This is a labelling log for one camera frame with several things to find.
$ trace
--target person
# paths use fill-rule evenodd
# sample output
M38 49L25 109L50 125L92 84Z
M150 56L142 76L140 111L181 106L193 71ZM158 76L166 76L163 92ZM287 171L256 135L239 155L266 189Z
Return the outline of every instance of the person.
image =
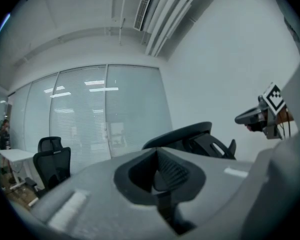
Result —
M266 111L265 114L264 114L265 120L267 120L267 117L268 117L267 113L268 112ZM289 111L287 111L287 107L284 106L280 110L280 112L277 114L275 124L280 125L280 124L283 124L285 122L291 122L291 121L294 121L294 117ZM250 132L261 132L262 131L259 124L258 125L257 124L246 124L245 126L247 127L247 129Z
M8 132L8 128L9 128L9 120L4 119L2 127L0 129L0 150L10 149L10 135ZM6 170L4 169L5 160L6 159L3 157L2 162L1 162L1 173L2 174L7 173ZM10 166L9 161L8 161L8 167L11 171L11 166Z

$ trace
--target wooden floor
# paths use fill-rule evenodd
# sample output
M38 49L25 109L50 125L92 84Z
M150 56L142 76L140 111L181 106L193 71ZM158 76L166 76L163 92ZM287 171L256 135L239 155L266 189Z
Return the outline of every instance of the wooden floor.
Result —
M30 210L31 208L28 206L28 204L36 198L35 193L25 184L10 190L10 187L14 185L9 183L9 179L11 177L13 177L11 173L6 173L3 175L0 174L0 186L5 188L5 190L3 190L5 196L9 200L18 203L27 210Z

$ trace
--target window blind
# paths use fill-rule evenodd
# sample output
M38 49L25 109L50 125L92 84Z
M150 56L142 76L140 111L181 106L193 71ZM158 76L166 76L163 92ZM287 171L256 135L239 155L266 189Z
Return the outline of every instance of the window blind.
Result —
M24 115L30 85L21 87L13 95L9 132L12 149L25 150Z
M70 171L110 159L105 129L106 66L60 72L52 95L50 135L71 148Z
M105 113L112 157L141 150L147 141L172 130L157 68L109 65Z
M38 152L41 138L49 136L49 114L51 96L54 87L61 90L63 86L55 86L57 74L34 81L31 84L24 114L25 150Z

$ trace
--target white table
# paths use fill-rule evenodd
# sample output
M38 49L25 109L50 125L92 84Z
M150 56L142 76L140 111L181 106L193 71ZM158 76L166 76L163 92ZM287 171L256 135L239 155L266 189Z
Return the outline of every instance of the white table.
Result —
M23 161L23 166L25 169L26 176L29 177L30 179L33 179L29 167L29 159L32 159L35 153L23 151L20 149L5 149L5 150L0 150L0 155L5 157L12 163ZM15 173L13 170L12 170L12 174L16 184L10 187L11 190L18 188L25 183L24 180L22 182L19 181L17 173Z

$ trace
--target blue light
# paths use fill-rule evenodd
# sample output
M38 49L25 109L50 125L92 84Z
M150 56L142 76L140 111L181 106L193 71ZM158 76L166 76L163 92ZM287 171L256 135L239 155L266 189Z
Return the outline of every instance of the blue light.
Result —
M6 22L7 22L7 20L8 20L9 18L10 18L10 13L8 13L8 14L5 16L3 22L2 22L2 24L1 24L1 26L0 26L0 31L2 30L2 28L4 27L4 25L6 24Z

